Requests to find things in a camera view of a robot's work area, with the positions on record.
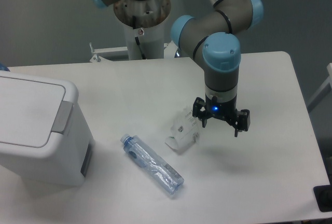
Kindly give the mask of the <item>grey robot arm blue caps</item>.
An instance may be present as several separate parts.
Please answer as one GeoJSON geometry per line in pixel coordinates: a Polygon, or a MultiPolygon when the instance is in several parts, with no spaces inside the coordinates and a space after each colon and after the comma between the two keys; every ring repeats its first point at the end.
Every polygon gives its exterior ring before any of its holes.
{"type": "MultiPolygon", "coordinates": [[[[196,19],[184,15],[171,27],[171,40],[204,70],[205,97],[196,98],[192,115],[206,125],[210,118],[227,122],[236,133],[250,127],[250,111],[238,110],[237,86],[241,62],[236,34],[263,18],[261,0],[210,0],[213,11],[196,19]]],[[[163,24],[170,0],[93,0],[99,8],[112,6],[126,31],[131,60],[164,56],[163,24]]]]}

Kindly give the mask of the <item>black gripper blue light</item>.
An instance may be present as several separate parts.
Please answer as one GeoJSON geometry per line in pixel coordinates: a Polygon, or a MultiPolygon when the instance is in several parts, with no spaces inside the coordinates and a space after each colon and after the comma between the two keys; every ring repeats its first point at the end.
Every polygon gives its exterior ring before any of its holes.
{"type": "Polygon", "coordinates": [[[247,132],[250,127],[250,111],[236,109],[237,96],[227,102],[213,102],[207,96],[205,101],[197,97],[193,103],[192,116],[198,118],[205,128],[207,120],[216,118],[226,122],[234,122],[234,136],[238,137],[239,132],[247,132]]]}

